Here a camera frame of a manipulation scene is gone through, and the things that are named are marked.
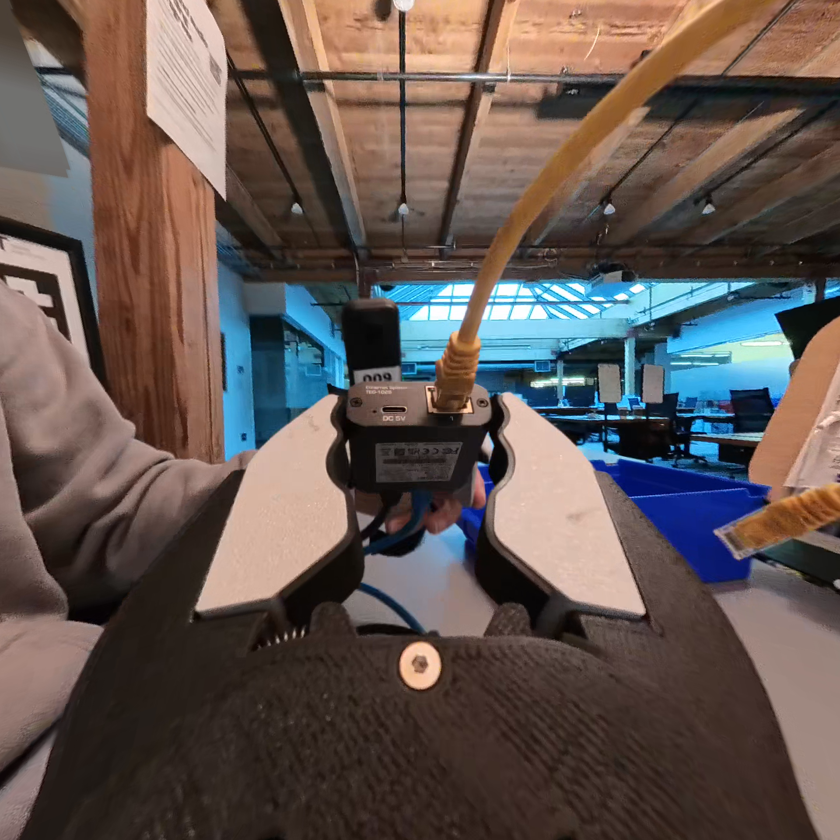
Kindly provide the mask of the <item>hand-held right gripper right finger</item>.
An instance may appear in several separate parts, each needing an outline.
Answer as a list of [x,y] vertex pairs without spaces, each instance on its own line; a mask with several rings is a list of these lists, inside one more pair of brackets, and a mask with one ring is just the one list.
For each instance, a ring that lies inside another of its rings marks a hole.
[[533,621],[641,621],[646,607],[595,469],[517,396],[493,400],[490,492],[475,573]]

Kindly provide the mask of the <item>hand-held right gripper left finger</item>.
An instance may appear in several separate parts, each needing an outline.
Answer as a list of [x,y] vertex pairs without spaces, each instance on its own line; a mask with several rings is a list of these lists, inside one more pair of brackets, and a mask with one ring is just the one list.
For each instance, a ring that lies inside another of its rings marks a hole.
[[327,395],[249,461],[196,601],[201,618],[308,621],[361,583],[364,550],[342,430]]

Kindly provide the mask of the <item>black network splitter box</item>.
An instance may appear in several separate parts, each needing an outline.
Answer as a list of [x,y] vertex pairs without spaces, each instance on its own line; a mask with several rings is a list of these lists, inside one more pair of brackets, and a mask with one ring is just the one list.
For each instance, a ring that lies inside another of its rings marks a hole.
[[466,408],[444,412],[433,384],[352,385],[344,415],[353,486],[368,493],[455,492],[474,477],[491,420],[490,395],[476,385]]

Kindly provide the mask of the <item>grey desk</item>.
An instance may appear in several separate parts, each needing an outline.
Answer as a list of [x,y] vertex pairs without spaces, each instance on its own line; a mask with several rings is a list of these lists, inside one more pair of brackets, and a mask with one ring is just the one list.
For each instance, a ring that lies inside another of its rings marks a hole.
[[[367,560],[364,582],[443,635],[478,635],[495,608],[474,579],[456,527],[427,536],[404,559]],[[707,590],[759,672],[816,831],[838,839],[838,594],[759,561],[748,579]]]

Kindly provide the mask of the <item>person's left hand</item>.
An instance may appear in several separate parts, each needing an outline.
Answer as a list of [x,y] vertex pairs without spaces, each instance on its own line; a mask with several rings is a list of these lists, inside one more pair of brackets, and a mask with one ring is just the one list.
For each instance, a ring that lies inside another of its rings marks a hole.
[[422,519],[409,527],[413,520],[413,502],[410,493],[399,497],[394,507],[389,510],[384,519],[384,531],[387,536],[399,532],[408,533],[426,530],[431,534],[440,534],[456,525],[464,509],[482,510],[487,504],[485,481],[478,467],[474,470],[474,477],[467,489],[460,489],[455,493],[436,492],[423,514]]

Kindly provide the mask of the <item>blue plastic bin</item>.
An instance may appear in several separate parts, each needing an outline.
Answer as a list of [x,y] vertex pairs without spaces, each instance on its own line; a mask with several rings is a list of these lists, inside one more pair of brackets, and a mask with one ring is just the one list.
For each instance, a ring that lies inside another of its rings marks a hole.
[[[510,478],[517,482],[535,478],[538,501],[569,501],[577,485],[583,487],[584,497],[591,501],[597,470],[613,478],[703,582],[740,581],[749,576],[749,562],[734,559],[714,531],[759,510],[769,492],[766,486],[627,459],[608,465],[602,460],[581,458],[579,454],[556,458],[547,464],[512,468]],[[571,566],[540,565],[535,574],[552,584],[570,584],[568,595],[603,595],[602,604],[615,603],[616,592],[634,587],[629,570],[619,571],[618,583],[606,583],[606,573],[617,571],[614,563],[615,551],[619,550],[617,537],[606,538],[607,563],[597,561],[591,566],[582,554],[582,550],[592,546],[595,538],[592,529],[605,521],[605,513],[585,513],[583,532],[569,544],[573,550]]]

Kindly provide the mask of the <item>black office chair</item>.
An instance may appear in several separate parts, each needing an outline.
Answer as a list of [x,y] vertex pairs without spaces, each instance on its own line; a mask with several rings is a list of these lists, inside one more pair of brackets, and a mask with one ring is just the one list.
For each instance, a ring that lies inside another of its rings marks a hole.
[[762,434],[772,415],[774,404],[768,387],[731,389],[732,431],[735,434]]
[[690,452],[692,420],[687,416],[679,415],[678,401],[679,395],[677,393],[664,395],[662,412],[667,420],[666,437],[668,444],[668,453],[664,456],[664,460],[673,463],[675,467],[678,467],[682,460],[707,465],[708,461],[705,457],[693,455]]

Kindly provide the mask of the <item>document stand with instruction sheet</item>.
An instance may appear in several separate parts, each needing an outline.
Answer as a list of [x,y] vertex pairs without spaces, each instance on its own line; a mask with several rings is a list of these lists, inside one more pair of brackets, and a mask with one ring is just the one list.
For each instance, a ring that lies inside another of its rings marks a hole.
[[785,481],[821,415],[838,362],[839,319],[836,318],[805,347],[752,457],[749,478],[770,489],[770,501],[788,494]]

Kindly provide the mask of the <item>white paper notice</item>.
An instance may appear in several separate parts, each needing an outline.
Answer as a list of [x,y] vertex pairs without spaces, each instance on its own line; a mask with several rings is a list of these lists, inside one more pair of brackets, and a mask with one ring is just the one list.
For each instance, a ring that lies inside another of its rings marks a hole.
[[146,113],[223,199],[226,189],[224,37],[204,1],[145,2]]

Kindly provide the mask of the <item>black framed picture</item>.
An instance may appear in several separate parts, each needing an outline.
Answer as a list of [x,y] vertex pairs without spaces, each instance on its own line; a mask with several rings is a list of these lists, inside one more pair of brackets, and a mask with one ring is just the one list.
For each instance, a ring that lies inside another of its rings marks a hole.
[[108,387],[97,304],[81,241],[2,217],[1,279],[45,314]]

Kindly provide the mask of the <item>wooden post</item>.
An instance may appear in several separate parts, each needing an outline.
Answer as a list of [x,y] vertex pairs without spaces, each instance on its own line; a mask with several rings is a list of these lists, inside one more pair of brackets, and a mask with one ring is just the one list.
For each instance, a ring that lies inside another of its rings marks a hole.
[[113,401],[145,443],[224,460],[213,188],[147,113],[146,2],[88,2],[98,320]]

